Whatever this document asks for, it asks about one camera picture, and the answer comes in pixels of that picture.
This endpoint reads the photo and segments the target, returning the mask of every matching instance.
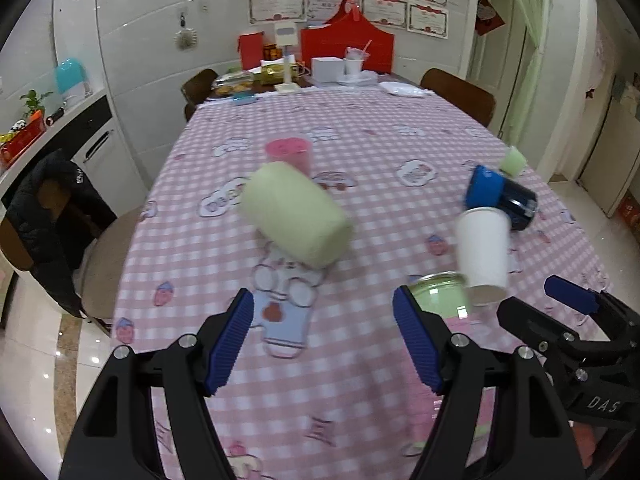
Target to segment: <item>pink cup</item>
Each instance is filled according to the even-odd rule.
[[[309,176],[311,173],[311,142],[300,137],[277,139],[264,147],[270,162],[286,162]]]

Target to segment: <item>cabinet handle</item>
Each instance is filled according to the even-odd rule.
[[[109,134],[111,134],[111,133],[113,133],[113,130],[109,130],[108,132],[102,134],[100,136],[100,139],[95,141],[95,144],[87,150],[87,152],[86,152],[86,154],[84,156],[85,158],[84,158],[83,164],[86,163],[88,160],[90,160],[92,158],[92,156],[94,156],[95,153],[100,149],[100,147],[105,142],[107,142],[107,139],[109,139]]]

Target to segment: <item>white paper cup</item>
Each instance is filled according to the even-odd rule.
[[[458,270],[473,304],[507,297],[511,221],[493,207],[469,209],[458,217]]]
[[[347,72],[347,75],[356,75],[362,72],[362,63],[364,60],[362,59],[345,59],[344,60],[344,69]]]

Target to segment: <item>floor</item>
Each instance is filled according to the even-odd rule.
[[[591,239],[613,293],[638,308],[640,246],[630,230],[619,218],[607,219],[574,183],[550,185]],[[111,348],[95,325],[63,316],[31,280],[18,280],[6,330],[0,331],[0,406],[33,461],[53,480],[76,413]]]

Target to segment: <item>black jacket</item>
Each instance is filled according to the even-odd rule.
[[[82,254],[94,237],[84,222],[69,214],[68,207],[53,223],[51,213],[38,202],[44,180],[52,179],[71,193],[69,202],[79,208],[102,230],[115,219],[87,176],[65,160],[62,150],[40,160],[18,186],[6,216],[33,259],[31,274],[68,313],[79,317],[82,303],[72,281],[72,271],[80,266]]]

